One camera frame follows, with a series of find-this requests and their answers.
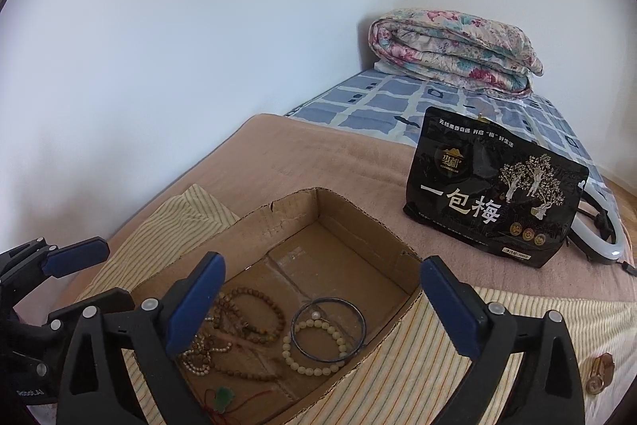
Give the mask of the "brown blanket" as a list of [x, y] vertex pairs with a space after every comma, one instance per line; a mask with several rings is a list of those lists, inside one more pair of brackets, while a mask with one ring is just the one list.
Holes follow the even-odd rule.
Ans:
[[543, 268], [529, 268], [407, 218], [403, 205], [413, 156], [411, 147], [399, 143], [259, 114], [122, 225], [109, 245], [118, 249], [167, 198], [193, 183], [240, 217], [298, 190], [323, 186], [381, 221], [420, 256], [441, 256], [473, 286], [528, 296], [635, 301], [635, 277], [618, 266], [588, 262], [578, 248], [563, 247]]

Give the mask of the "dark blue bangle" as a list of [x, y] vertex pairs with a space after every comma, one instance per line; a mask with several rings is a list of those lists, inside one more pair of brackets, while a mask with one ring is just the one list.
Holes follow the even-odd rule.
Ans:
[[[315, 309], [317, 306], [323, 303], [337, 304], [347, 308], [358, 321], [358, 327], [360, 328], [360, 335], [355, 343], [350, 344], [340, 329], [333, 325], [332, 322], [323, 316], [321, 312]], [[320, 313], [320, 319], [314, 320], [311, 317], [313, 312]], [[304, 349], [299, 340], [298, 333], [305, 329], [320, 329], [325, 331], [338, 346], [338, 356], [335, 358], [322, 358], [317, 355], [313, 355]], [[291, 341], [297, 351], [310, 360], [320, 362], [321, 364], [337, 364], [340, 361], [348, 361], [356, 356], [365, 345], [365, 339], [367, 335], [367, 320], [361, 310], [351, 301], [337, 297], [320, 297], [311, 300], [307, 304], [303, 305], [294, 314], [291, 319], [291, 327], [289, 327], [288, 338]]]

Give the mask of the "folded floral quilt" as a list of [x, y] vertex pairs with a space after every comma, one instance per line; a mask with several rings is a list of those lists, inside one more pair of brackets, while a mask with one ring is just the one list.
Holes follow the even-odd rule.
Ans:
[[378, 69], [501, 97], [532, 93], [542, 61], [522, 29], [457, 11], [397, 9], [371, 23]]

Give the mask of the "open cardboard box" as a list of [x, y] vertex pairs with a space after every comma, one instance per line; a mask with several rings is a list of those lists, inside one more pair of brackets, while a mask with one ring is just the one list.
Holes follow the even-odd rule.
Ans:
[[[223, 330], [246, 320], [289, 333], [303, 305], [320, 297], [354, 303], [367, 320], [363, 349], [348, 361], [321, 364], [276, 339], [235, 346], [213, 357], [187, 384], [216, 424], [396, 424], [406, 414], [409, 361], [418, 352], [420, 261], [398, 237], [342, 196], [302, 190], [261, 207], [212, 238], [207, 248], [226, 262], [223, 291], [234, 313]], [[350, 344], [358, 321], [344, 306], [319, 312]], [[298, 333], [322, 358], [338, 346], [320, 329]]]

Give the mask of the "black snack bag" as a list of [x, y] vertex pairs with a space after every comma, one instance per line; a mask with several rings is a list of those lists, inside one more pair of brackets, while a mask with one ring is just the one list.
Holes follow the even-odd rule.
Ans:
[[425, 111], [406, 215], [485, 253], [542, 268], [570, 231], [588, 169], [504, 127]]

